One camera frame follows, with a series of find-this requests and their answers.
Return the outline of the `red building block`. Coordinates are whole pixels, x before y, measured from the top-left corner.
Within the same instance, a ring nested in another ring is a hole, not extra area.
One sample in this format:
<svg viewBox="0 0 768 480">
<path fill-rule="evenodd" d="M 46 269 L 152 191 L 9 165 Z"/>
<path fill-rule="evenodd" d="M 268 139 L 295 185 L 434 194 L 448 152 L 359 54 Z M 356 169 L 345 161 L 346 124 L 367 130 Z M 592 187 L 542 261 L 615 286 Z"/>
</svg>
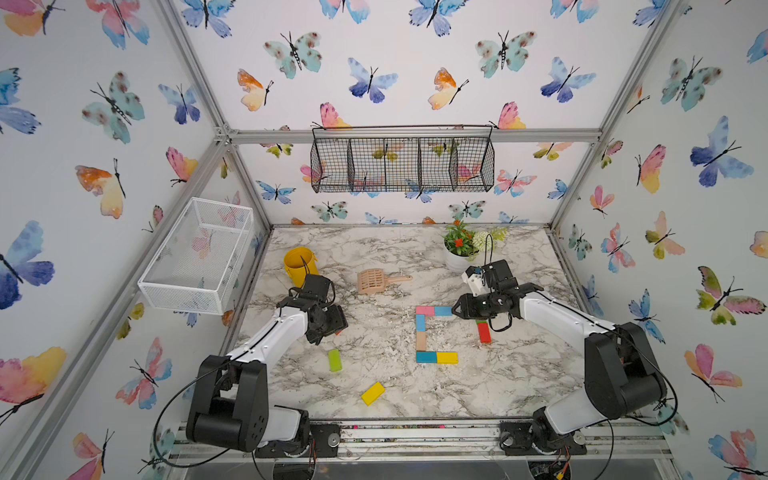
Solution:
<svg viewBox="0 0 768 480">
<path fill-rule="evenodd" d="M 480 342 L 482 344 L 491 344 L 492 343 L 492 336 L 491 336 L 491 329 L 487 322 L 477 322 L 477 331 L 479 335 Z"/>
</svg>

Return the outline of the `pink building block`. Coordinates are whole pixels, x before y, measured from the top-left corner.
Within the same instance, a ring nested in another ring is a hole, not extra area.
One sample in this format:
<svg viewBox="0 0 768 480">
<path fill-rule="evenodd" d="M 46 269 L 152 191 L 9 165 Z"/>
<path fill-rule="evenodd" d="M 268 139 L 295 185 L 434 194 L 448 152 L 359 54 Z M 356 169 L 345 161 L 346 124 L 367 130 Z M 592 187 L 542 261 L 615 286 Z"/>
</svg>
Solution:
<svg viewBox="0 0 768 480">
<path fill-rule="evenodd" d="M 435 316 L 435 308 L 431 306 L 418 306 L 416 308 L 416 314 L 425 317 L 433 317 Z"/>
</svg>

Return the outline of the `small yellow building block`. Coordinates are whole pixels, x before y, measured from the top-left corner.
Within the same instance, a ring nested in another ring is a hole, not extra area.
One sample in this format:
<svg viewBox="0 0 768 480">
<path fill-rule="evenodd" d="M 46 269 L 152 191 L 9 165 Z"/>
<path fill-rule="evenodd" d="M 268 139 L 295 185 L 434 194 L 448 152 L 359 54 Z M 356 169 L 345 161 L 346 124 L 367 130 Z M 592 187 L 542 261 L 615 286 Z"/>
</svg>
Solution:
<svg viewBox="0 0 768 480">
<path fill-rule="evenodd" d="M 459 363 L 457 352 L 437 352 L 436 362 L 441 365 L 456 365 Z"/>
</svg>

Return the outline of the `natural wood building block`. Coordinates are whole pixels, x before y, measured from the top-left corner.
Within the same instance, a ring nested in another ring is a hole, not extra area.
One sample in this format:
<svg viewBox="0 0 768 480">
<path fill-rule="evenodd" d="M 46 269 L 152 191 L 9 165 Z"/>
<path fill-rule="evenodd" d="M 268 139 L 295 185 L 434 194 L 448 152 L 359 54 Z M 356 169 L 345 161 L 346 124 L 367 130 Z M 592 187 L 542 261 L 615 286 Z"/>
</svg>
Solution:
<svg viewBox="0 0 768 480">
<path fill-rule="evenodd" d="M 427 335 L 423 331 L 416 333 L 416 350 L 419 352 L 427 350 Z"/>
</svg>

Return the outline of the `teal building block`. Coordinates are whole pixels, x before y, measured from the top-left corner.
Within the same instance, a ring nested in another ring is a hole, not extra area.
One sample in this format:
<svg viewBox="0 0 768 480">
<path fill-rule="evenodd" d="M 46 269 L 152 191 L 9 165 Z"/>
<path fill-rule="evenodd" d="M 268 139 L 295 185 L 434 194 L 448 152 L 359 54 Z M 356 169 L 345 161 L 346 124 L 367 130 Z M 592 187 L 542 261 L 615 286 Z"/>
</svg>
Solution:
<svg viewBox="0 0 768 480">
<path fill-rule="evenodd" d="M 419 364 L 436 364 L 438 362 L 438 354 L 434 351 L 417 351 L 416 361 Z"/>
</svg>

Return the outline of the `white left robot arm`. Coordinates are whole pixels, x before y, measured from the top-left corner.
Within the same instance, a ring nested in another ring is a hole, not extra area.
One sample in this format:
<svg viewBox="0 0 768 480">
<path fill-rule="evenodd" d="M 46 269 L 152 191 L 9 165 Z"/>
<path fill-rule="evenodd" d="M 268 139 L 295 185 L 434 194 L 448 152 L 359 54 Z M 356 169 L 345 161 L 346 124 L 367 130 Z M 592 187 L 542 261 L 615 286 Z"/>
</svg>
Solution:
<svg viewBox="0 0 768 480">
<path fill-rule="evenodd" d="M 186 423 L 191 442 L 241 452 L 277 448 L 299 456 L 310 446 L 309 414 L 270 403 L 270 371 L 297 341 L 318 345 L 348 327 L 334 283 L 310 274 L 276 305 L 241 346 L 200 365 Z"/>
</svg>

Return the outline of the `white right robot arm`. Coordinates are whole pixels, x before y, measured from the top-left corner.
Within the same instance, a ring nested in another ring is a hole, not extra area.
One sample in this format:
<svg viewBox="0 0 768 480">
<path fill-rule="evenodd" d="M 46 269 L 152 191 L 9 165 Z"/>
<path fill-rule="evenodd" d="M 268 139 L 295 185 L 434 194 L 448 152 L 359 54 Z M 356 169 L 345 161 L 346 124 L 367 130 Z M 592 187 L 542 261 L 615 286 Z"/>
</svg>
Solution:
<svg viewBox="0 0 768 480">
<path fill-rule="evenodd" d="M 452 307 L 454 316 L 490 322 L 505 314 L 543 328 L 582 356 L 581 389 L 534 414 L 533 428 L 541 439 L 560 439 L 666 398 L 665 376 L 638 325 L 599 319 L 560 302 L 537 284 L 519 283 L 505 260 L 469 266 L 461 279 L 470 291 Z"/>
</svg>

